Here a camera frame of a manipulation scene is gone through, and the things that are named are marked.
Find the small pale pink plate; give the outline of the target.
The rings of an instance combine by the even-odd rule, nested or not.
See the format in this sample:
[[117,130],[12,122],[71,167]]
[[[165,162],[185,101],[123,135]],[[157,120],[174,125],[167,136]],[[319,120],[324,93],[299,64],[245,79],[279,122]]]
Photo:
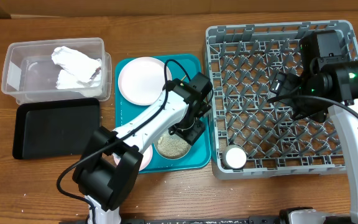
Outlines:
[[[152,147],[152,145],[150,145],[146,149],[146,151],[143,153],[143,159],[142,159],[142,162],[141,162],[141,165],[139,168],[140,171],[144,170],[150,164],[150,162],[152,160],[152,156],[153,156],[153,147]],[[115,154],[113,155],[113,158],[114,158],[115,164],[118,165],[121,158]]]

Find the white paper cup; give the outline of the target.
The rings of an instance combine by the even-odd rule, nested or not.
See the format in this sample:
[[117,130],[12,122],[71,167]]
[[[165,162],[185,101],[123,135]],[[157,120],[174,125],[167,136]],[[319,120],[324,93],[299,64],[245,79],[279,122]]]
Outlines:
[[247,162],[247,154],[238,145],[230,145],[223,150],[223,164],[230,169],[241,169]]

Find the large pale pink plate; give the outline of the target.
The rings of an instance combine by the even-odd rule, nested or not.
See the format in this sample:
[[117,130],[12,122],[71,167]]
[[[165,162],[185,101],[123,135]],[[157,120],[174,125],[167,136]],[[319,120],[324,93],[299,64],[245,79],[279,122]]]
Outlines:
[[117,81],[121,95],[135,105],[152,105],[165,84],[164,65],[153,57],[139,57],[125,64]]

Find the white paper napkin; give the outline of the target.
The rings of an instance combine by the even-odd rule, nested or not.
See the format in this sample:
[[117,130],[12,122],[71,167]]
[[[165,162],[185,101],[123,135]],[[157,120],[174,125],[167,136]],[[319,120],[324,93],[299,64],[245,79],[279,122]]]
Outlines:
[[55,48],[51,57],[53,63],[62,68],[56,82],[57,89],[75,89],[88,98],[102,94],[100,58],[90,58],[65,46]]

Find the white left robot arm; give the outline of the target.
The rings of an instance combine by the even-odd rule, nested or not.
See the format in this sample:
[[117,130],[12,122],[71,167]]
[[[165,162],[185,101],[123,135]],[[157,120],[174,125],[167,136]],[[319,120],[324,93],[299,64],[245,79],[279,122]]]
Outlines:
[[164,132],[194,145],[205,131],[200,118],[211,109],[210,77],[165,80],[159,98],[112,131],[97,129],[81,159],[57,179],[58,191],[89,206],[87,223],[120,223],[119,207],[133,189],[145,150]]

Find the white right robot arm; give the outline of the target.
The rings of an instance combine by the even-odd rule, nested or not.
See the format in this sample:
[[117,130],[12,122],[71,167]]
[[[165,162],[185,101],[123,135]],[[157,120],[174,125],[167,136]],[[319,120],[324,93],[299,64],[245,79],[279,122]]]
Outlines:
[[302,74],[277,73],[267,101],[290,106],[292,120],[332,120],[346,164],[351,209],[348,215],[335,215],[311,207],[287,208],[276,223],[358,223],[358,60],[349,60],[335,30],[309,34],[299,47]]

